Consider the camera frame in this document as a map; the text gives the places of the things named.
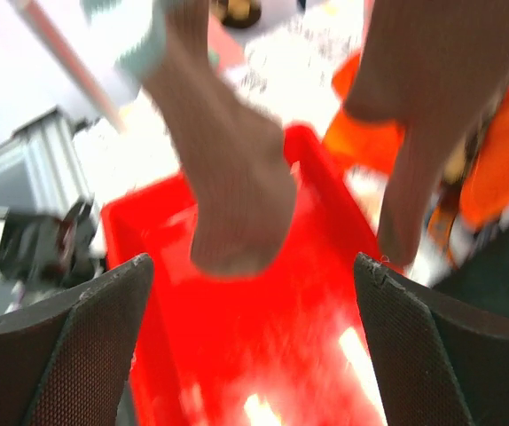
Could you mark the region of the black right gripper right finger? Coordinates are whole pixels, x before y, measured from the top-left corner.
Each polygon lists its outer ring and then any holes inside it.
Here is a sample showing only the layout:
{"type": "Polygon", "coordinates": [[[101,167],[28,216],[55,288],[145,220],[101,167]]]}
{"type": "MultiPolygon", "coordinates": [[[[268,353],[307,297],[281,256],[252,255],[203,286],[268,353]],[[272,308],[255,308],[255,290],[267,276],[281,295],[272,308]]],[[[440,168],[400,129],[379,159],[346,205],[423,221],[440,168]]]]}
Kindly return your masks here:
{"type": "Polygon", "coordinates": [[[509,319],[365,254],[356,300],[390,425],[509,425],[509,319]]]}

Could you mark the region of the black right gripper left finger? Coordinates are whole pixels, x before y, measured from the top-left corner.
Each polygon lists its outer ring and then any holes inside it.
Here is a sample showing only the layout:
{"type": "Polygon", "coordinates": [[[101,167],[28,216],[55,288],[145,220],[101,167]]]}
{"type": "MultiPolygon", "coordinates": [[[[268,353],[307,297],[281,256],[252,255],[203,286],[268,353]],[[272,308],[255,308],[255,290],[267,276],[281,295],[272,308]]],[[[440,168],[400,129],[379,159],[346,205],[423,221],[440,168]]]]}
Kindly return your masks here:
{"type": "Polygon", "coordinates": [[[113,425],[153,280],[142,254],[0,316],[0,425],[113,425]]]}

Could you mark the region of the brown ribbed sock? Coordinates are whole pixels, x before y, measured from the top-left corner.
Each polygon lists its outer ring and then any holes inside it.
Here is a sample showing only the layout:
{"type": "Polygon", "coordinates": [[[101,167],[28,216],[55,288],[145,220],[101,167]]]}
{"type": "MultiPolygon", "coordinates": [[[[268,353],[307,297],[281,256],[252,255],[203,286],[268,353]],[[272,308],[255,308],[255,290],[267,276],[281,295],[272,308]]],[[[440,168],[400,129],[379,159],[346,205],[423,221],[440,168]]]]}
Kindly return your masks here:
{"type": "Polygon", "coordinates": [[[406,266],[442,169],[509,79],[509,1],[378,1],[347,113],[405,129],[384,194],[382,253],[406,266]]]}
{"type": "Polygon", "coordinates": [[[278,254],[294,214],[283,131],[211,67],[208,2],[160,4],[154,22],[166,28],[166,50],[143,85],[199,204],[192,261],[215,276],[255,275],[278,254]]]}

